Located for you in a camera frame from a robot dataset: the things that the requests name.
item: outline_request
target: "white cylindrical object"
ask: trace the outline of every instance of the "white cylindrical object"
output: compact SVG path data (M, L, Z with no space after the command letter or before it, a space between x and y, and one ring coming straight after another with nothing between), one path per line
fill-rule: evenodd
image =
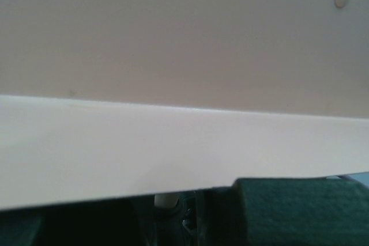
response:
M161 209L172 209L178 203L179 193L163 193L156 194L154 199L155 207L159 207Z

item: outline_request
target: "dark green object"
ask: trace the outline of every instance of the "dark green object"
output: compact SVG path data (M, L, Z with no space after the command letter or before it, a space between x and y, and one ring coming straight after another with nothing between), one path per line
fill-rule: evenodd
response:
M252 246L369 245L369 190L325 179L240 179Z

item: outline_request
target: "stain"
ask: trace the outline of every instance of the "stain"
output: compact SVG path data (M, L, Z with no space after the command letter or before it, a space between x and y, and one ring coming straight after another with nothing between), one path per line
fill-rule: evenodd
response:
M76 94L77 94L77 92L75 92L74 90L72 90L72 89L70 89L69 91L68 91L68 96L69 97L74 97L74 96L76 96Z

